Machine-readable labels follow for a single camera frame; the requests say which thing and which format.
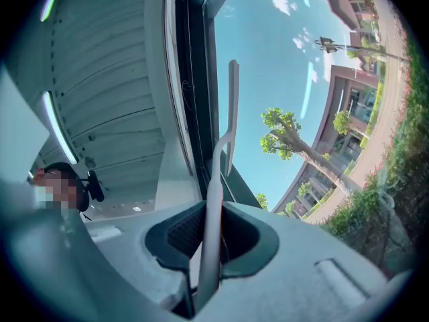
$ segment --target sky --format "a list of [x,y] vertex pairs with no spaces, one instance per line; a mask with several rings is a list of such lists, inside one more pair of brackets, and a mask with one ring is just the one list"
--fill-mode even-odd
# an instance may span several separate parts
[[240,65],[239,114],[233,164],[256,195],[265,193],[272,210],[303,160],[264,154],[260,139],[269,128],[261,113],[270,107],[294,112],[301,138],[312,145],[322,119],[330,66],[359,68],[344,51],[326,54],[320,36],[350,44],[350,29],[327,0],[227,0],[214,19],[220,136],[228,124],[228,63]]

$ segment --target building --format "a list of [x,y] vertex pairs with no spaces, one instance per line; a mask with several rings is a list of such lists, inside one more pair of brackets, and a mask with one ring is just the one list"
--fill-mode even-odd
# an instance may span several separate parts
[[[330,161],[342,171],[359,157],[362,136],[351,131],[345,136],[340,135],[333,124],[335,114],[348,111],[352,126],[365,132],[377,85],[378,78],[375,75],[343,66],[331,67],[328,98],[312,147],[321,154],[330,154]],[[316,204],[314,197],[310,194],[298,196],[298,189],[305,182],[311,184],[312,192],[318,199],[335,188],[323,173],[305,162],[273,212],[282,211],[293,200],[297,202],[294,211],[297,216],[301,217],[310,210]]]
[[369,0],[328,0],[331,11],[351,30],[359,31],[363,20],[377,18]]

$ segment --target street lamp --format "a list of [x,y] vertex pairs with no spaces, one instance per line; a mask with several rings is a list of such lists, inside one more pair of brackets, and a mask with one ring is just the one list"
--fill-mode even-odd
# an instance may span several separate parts
[[333,52],[337,52],[338,50],[347,50],[355,52],[356,54],[360,56],[372,56],[372,55],[382,55],[387,56],[390,58],[395,58],[396,60],[402,61],[402,62],[409,62],[405,58],[402,58],[400,56],[388,54],[387,52],[383,52],[381,50],[377,49],[371,49],[371,48],[364,48],[362,46],[347,46],[345,44],[335,44],[333,40],[327,37],[320,37],[319,40],[315,40],[314,43],[319,45],[319,49],[322,51],[326,51],[327,54],[331,54]]

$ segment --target tree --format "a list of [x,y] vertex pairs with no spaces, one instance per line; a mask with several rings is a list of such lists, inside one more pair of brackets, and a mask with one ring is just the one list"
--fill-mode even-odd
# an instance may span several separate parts
[[361,20],[359,22],[361,24],[361,28],[363,28],[364,30],[372,30],[372,23],[370,20]]
[[289,216],[293,216],[294,215],[295,204],[296,204],[296,200],[290,201],[288,204],[286,204],[286,207],[285,207],[284,211]]
[[256,195],[256,199],[261,205],[262,209],[267,210],[268,209],[268,200],[267,196],[265,196],[263,193],[258,193]]
[[298,195],[300,195],[301,197],[303,197],[306,193],[310,193],[310,195],[314,198],[314,200],[318,204],[320,204],[320,201],[318,200],[313,190],[311,189],[311,184],[309,182],[305,182],[305,183],[303,182],[300,188],[298,189]]
[[326,175],[346,195],[359,189],[358,185],[338,167],[301,140],[299,134],[301,125],[296,122],[292,112],[283,113],[278,108],[268,109],[267,113],[262,113],[262,118],[264,124],[271,129],[269,134],[261,138],[263,152],[270,154],[279,152],[282,160],[289,160],[295,153]]
[[355,51],[347,50],[347,56],[352,60],[357,57],[357,53]]
[[335,114],[334,128],[338,131],[338,133],[341,133],[343,135],[347,135],[347,131],[352,130],[366,138],[369,138],[369,136],[365,132],[351,125],[351,118],[347,111],[340,111]]
[[368,42],[367,38],[362,37],[361,43],[362,43],[362,47],[369,48],[369,42]]

